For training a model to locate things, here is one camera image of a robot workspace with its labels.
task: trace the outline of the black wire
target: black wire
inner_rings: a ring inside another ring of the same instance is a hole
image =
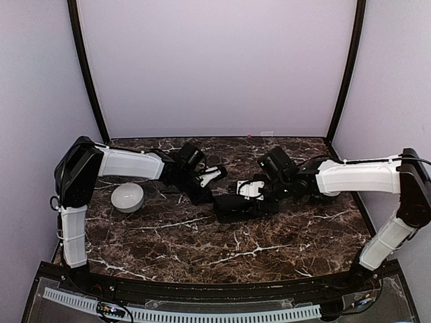
[[[289,186],[289,185],[291,185],[291,183],[286,182],[286,181],[283,179],[283,175],[281,174],[281,171],[282,171],[282,170],[279,170],[279,171],[277,172],[277,177],[278,177],[278,179],[280,180],[280,182],[281,182],[284,186]]]
[[[199,170],[198,171],[198,175],[206,175],[206,174],[212,174],[212,173],[216,173],[216,172],[218,172],[219,171],[219,169],[218,168],[216,168],[215,170],[209,170],[209,171],[204,171],[204,172],[201,172],[202,170]]]
[[[324,283],[321,283],[320,285],[321,286],[328,286],[328,287],[330,287],[330,288],[332,288],[332,289],[334,289],[336,291],[343,291],[343,290],[349,288],[349,286],[335,286],[335,285],[324,284]]]
[[[303,161],[302,163],[299,163],[298,167],[304,165],[306,162],[309,162],[310,160],[315,160],[315,159],[318,159],[318,158],[329,158],[329,159],[334,160],[334,157],[331,157],[330,155],[317,155],[317,156],[311,157],[308,160]]]
[[[146,151],[147,153],[165,153],[163,150],[161,150],[160,148],[150,148]]]
[[[365,160],[348,160],[345,163],[341,161],[342,164],[346,165],[356,165],[356,164],[369,164],[369,163],[382,163],[382,162],[389,162],[389,160],[392,160],[393,162],[397,162],[399,160],[416,160],[417,162],[422,162],[425,164],[428,164],[431,166],[431,161],[418,158],[418,157],[396,157],[393,159],[383,158],[383,159],[365,159]]]
[[[241,188],[243,188],[244,186],[248,185],[248,184],[252,184],[252,183],[256,183],[256,182],[262,182],[261,180],[246,180],[245,182],[241,183],[241,185],[238,187],[238,194],[240,195],[241,192]],[[261,197],[263,195],[263,193],[259,194],[258,196],[254,196],[254,199],[257,199],[259,197]]]
[[[75,282],[70,278],[69,276],[69,271],[67,270],[67,264],[66,264],[66,260],[64,257],[64,246],[61,247],[61,252],[60,252],[60,259],[61,259],[61,264],[63,265],[63,267],[65,268],[65,274],[66,274],[66,278],[70,281],[70,283],[82,294],[87,295],[87,296],[91,296],[91,297],[95,297],[98,301],[102,300],[105,301],[106,303],[111,303],[111,304],[115,304],[117,306],[119,306],[120,308],[122,308],[123,310],[125,310],[127,312],[127,314],[130,316],[130,322],[134,323],[134,319],[133,319],[133,315],[132,312],[130,312],[130,310],[125,307],[124,305],[121,305],[119,302],[117,301],[113,301],[111,299],[107,299],[105,297],[100,297],[97,295],[94,295],[92,293],[89,293],[87,291],[83,291],[82,289],[80,289]]]
[[[380,296],[382,295],[382,293],[383,293],[383,285],[384,285],[384,277],[383,277],[383,269],[384,269],[384,266],[383,265],[381,265],[382,266],[382,271],[381,271],[381,274],[380,274],[380,276],[382,277],[382,283],[381,283],[381,286],[380,286],[380,291],[378,292],[378,294],[377,294],[377,296],[376,296],[376,298],[374,299],[374,301],[372,301],[371,302],[371,304],[369,305],[369,306],[367,306],[366,308],[364,308],[363,310],[360,310],[359,312],[352,312],[352,313],[343,313],[343,314],[341,314],[342,316],[347,316],[347,315],[354,315],[354,314],[361,314],[361,313],[364,313],[364,312],[366,312],[366,311],[368,311],[370,308],[372,308],[373,307],[373,305],[375,304],[375,303],[377,303],[377,301],[378,301],[378,299],[380,298]]]
[[[59,190],[60,190],[60,193],[59,193],[59,206],[61,207],[62,205],[63,205],[63,201],[64,201],[64,176],[65,176],[65,172],[66,172],[66,163],[68,162],[68,160],[69,160],[69,158],[70,158],[70,156],[71,156],[71,154],[73,153],[73,152],[75,152],[74,151],[74,149],[76,148],[76,147],[78,147],[78,149],[81,147],[81,146],[84,146],[84,145],[89,145],[90,143],[89,142],[87,142],[87,141],[84,141],[84,142],[79,142],[79,143],[74,143],[70,148],[69,148],[69,150],[67,151],[67,153],[66,153],[66,155],[65,155],[65,157],[64,157],[64,162],[63,162],[63,167],[61,168],[61,175],[60,175],[60,185],[59,185]],[[106,147],[105,145],[101,145],[101,144],[98,144],[98,143],[93,143],[95,146],[97,146],[97,147]],[[133,149],[128,149],[128,148],[118,148],[118,147],[115,147],[114,149],[117,149],[117,150],[123,150],[123,151],[129,151],[129,152],[131,152],[131,153],[141,153],[140,151],[137,151],[137,150],[133,150]],[[151,148],[149,151],[161,151],[161,152],[163,152],[161,149],[158,149],[158,148]]]
[[[381,274],[380,274],[380,276],[382,278],[382,282],[381,282],[381,286],[380,286],[380,291],[378,292],[378,294],[377,294],[376,298],[374,299],[374,301],[370,302],[369,306],[367,306],[366,308],[364,308],[363,310],[360,310],[358,312],[350,312],[350,313],[348,313],[347,311],[350,311],[350,310],[354,309],[354,308],[348,307],[348,308],[345,308],[344,310],[342,310],[340,312],[337,312],[337,313],[322,312],[322,314],[325,315],[325,316],[347,316],[347,315],[361,314],[361,313],[364,313],[364,312],[368,311],[370,308],[372,308],[373,305],[375,303],[377,303],[378,299],[380,298],[380,296],[383,293],[383,281],[384,281],[385,278],[383,277],[384,266],[383,266],[383,264],[381,266],[382,266],[382,268],[381,268]]]
[[[57,207],[60,207],[60,206],[61,206],[61,204],[60,204],[60,199],[59,199],[57,196],[52,196],[52,197],[49,199],[49,206],[50,206],[51,210],[53,210],[53,211],[57,212],[58,210],[57,210],[57,209],[56,209],[56,207],[53,205],[53,201],[54,201],[54,200],[56,200],[56,201],[57,201]]]

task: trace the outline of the black metal pole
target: black metal pole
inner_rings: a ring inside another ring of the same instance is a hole
[[[92,106],[94,118],[96,119],[97,127],[99,128],[100,136],[104,143],[108,143],[110,141],[108,129],[103,120],[102,111],[100,109],[99,101],[97,100],[96,90],[94,89],[90,66],[88,65],[76,0],[67,0],[67,5],[69,7],[73,39],[75,40],[76,52],[78,54],[79,65],[81,66],[82,77],[86,85],[87,95],[90,99],[90,104]]]
[[[350,40],[349,54],[345,64],[343,80],[338,93],[337,103],[331,120],[331,125],[326,136],[326,140],[332,143],[335,133],[337,132],[338,124],[343,113],[345,99],[349,91],[350,81],[352,80],[353,70],[355,67],[356,56],[358,54],[359,41],[361,38],[362,24],[364,23],[366,0],[358,0],[356,3],[355,22],[353,24],[352,39]]]

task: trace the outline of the marble tabletop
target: marble tabletop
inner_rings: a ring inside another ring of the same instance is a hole
[[[187,141],[206,154],[209,166],[224,164],[228,170],[226,178],[211,184],[214,195],[261,173],[256,160],[277,145],[298,163],[328,153],[322,139],[293,137],[117,139],[110,146],[172,151]],[[125,182],[145,192],[144,205],[132,214],[118,212],[110,202]],[[170,283],[261,283],[338,273],[370,239],[346,192],[330,205],[286,199],[278,215],[221,224],[212,205],[193,206],[174,188],[115,177],[98,180],[86,233],[92,272]]]

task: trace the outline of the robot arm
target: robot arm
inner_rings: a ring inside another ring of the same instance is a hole
[[[190,143],[176,153],[111,149],[80,137],[55,169],[59,196],[59,231],[63,256],[70,268],[87,265],[85,218],[96,181],[102,176],[161,180],[185,192],[194,205],[213,202],[208,184],[226,176],[223,166],[195,171],[204,154]]]
[[[237,182],[231,195],[217,196],[214,209],[221,222],[278,212],[278,200],[303,196],[334,199],[342,191],[400,194],[399,208],[365,245],[353,263],[349,282],[357,288],[387,256],[431,221],[431,180],[413,149],[383,159],[339,161],[311,159],[297,166],[280,147],[258,160],[266,176]]]

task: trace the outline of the light purple wall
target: light purple wall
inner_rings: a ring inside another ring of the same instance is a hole
[[[431,159],[431,2],[369,1],[358,60],[335,138],[342,157],[382,157],[413,147]],[[362,198],[379,228],[397,197]],[[422,322],[431,322],[431,225],[396,253]]]
[[[66,0],[1,1],[0,44],[0,321],[20,322],[57,243],[54,167],[79,135],[99,135]]]
[[[326,135],[355,0],[79,4],[111,137]]]

